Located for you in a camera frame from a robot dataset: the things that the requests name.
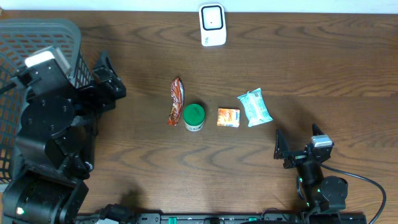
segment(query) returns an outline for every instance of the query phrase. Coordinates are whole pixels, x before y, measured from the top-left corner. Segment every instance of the snack wrapper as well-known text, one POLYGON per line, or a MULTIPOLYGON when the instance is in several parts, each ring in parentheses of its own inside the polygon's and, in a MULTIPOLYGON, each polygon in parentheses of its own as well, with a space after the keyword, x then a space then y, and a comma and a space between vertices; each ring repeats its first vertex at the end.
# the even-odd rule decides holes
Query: snack wrapper
POLYGON ((173 98, 173 106, 167 124, 175 126, 180 119, 181 110, 184 105, 184 88, 179 78, 176 78, 172 82, 170 89, 173 98))
POLYGON ((244 112, 249 120, 249 127, 272 121, 266 104, 262 99, 261 89, 253 90, 238 96, 244 106, 244 112))
POLYGON ((217 126, 239 127, 241 111, 236 109, 218 108, 217 126))

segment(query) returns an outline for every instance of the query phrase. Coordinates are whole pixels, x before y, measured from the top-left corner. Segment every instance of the green connector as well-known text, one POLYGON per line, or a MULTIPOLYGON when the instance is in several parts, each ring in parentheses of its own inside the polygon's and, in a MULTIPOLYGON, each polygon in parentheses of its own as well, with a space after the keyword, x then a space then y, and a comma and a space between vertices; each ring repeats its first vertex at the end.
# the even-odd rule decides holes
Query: green connector
POLYGON ((177 224, 177 218, 169 218, 169 224, 177 224))

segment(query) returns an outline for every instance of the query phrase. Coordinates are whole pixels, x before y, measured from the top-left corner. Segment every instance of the orange packet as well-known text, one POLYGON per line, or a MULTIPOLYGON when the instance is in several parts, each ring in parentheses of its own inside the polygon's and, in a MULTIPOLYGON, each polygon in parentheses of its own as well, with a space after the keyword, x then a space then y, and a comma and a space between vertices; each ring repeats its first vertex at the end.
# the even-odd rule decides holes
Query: orange packet
POLYGON ((180 119, 181 110, 184 105, 184 88, 179 78, 176 78, 172 82, 170 90, 173 98, 173 106, 167 124, 175 126, 180 119))
POLYGON ((238 109, 218 108, 217 126, 239 127, 241 111, 238 109))

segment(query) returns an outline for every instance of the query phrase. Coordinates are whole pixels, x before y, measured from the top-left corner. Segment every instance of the gray plastic basket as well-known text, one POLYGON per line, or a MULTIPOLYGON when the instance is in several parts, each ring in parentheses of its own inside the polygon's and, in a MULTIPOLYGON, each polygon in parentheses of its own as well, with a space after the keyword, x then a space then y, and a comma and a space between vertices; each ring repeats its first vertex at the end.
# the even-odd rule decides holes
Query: gray plastic basket
MULTIPOLYGON (((0 21, 0 88, 10 82, 24 59, 48 46, 59 47, 71 65, 66 74, 79 88, 92 79, 81 56, 79 28, 65 19, 8 19, 0 21)), ((24 108, 24 93, 11 90, 0 96, 0 182, 11 180, 10 162, 24 108)))

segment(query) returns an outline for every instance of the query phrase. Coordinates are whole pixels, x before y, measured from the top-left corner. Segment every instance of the wet wipes package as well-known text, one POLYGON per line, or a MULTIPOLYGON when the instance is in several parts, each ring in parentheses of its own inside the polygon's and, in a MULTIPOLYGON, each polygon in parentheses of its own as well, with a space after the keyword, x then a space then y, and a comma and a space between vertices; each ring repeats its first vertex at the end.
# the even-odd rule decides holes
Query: wet wipes package
POLYGON ((272 121, 266 104, 262 99, 260 88, 238 96, 238 99, 240 99, 243 104, 244 112, 249 120, 249 127, 272 121))

